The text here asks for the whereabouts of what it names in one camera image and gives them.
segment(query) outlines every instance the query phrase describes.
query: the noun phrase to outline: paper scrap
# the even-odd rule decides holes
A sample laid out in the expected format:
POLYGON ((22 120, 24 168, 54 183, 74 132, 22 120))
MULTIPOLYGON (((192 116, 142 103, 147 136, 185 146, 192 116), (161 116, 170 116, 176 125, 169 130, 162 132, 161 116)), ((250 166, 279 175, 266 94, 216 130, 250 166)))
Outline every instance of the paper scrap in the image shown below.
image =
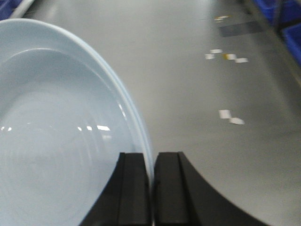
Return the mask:
POLYGON ((248 58, 237 58, 235 59, 235 63, 247 63, 249 62, 248 58))
POLYGON ((218 16, 217 18, 219 19, 226 19, 226 18, 229 18, 230 16, 229 15, 226 15, 226 16, 218 16))
POLYGON ((236 125, 244 125, 245 122, 242 119, 239 118, 230 118, 229 122, 236 125))
POLYGON ((236 54, 227 54, 227 60, 236 60, 237 57, 236 57, 236 54))
POLYGON ((212 53, 212 54, 222 53, 222 50, 221 49, 212 49, 212 50, 210 50, 210 53, 212 53))
POLYGON ((206 58, 206 60, 212 60, 212 59, 214 59, 215 58, 215 56, 214 56, 214 54, 205 54, 205 58, 206 58))
POLYGON ((218 112, 220 114, 221 119, 230 119, 231 118, 231 113, 229 110, 219 110, 218 112))

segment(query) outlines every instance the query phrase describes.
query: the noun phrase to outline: white ceramic plate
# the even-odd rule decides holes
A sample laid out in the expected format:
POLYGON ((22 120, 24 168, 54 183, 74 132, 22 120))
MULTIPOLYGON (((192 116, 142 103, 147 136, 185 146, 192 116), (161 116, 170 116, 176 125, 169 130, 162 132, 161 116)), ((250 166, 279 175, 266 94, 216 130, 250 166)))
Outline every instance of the white ceramic plate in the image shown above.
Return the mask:
POLYGON ((28 19, 0 22, 0 225, 75 226, 120 152, 147 133, 106 62, 75 35, 28 19))

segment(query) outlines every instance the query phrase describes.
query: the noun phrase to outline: blue plastic bin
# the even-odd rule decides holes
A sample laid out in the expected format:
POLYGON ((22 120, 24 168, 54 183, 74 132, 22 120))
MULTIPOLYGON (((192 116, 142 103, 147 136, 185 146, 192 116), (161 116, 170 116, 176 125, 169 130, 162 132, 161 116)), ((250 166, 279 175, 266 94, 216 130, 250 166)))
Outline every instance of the blue plastic bin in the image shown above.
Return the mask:
POLYGON ((0 20, 9 18, 13 9, 10 0, 0 0, 0 20))
POLYGON ((301 66, 301 24, 285 28, 283 35, 287 48, 301 66))
POLYGON ((13 8, 17 8, 17 7, 20 5, 21 1, 22 1, 22 0, 10 0, 11 6, 12 6, 13 8))
MULTIPOLYGON (((254 2, 257 4, 269 23, 272 24, 274 20, 276 0, 254 0, 254 2)), ((284 0, 280 23, 286 23, 296 19, 301 19, 300 4, 294 0, 284 0)))

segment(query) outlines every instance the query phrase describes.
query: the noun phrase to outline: debris on floor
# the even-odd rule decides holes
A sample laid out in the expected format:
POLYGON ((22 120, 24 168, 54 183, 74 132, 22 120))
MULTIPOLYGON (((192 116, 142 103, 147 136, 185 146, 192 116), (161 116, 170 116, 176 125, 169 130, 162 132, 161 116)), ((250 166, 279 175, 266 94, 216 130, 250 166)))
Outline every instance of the debris on floor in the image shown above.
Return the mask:
POLYGON ((219 110, 220 118, 221 119, 230 119, 231 112, 229 110, 219 110))
POLYGON ((205 58, 206 58, 206 60, 212 60, 215 58, 215 56, 214 56, 214 54, 209 53, 209 54, 205 54, 205 58))
POLYGON ((222 49, 211 49, 210 53, 212 53, 212 54, 222 53, 222 49))
POLYGON ((247 63, 247 62, 249 62, 248 58, 237 58, 237 59, 235 59, 235 63, 238 63, 238 64, 247 63))
POLYGON ((214 18, 214 21, 217 23, 223 22, 224 19, 231 17, 230 15, 226 15, 226 16, 217 16, 216 18, 214 18))
POLYGON ((219 110, 218 111, 221 119, 229 119, 229 123, 236 125, 244 125, 245 121, 240 118, 232 118, 230 110, 219 110))
POLYGON ((244 125, 245 122, 242 119, 239 118, 230 118, 229 122, 236 125, 244 125))
POLYGON ((224 59, 226 60, 236 60, 236 54, 223 54, 224 59))

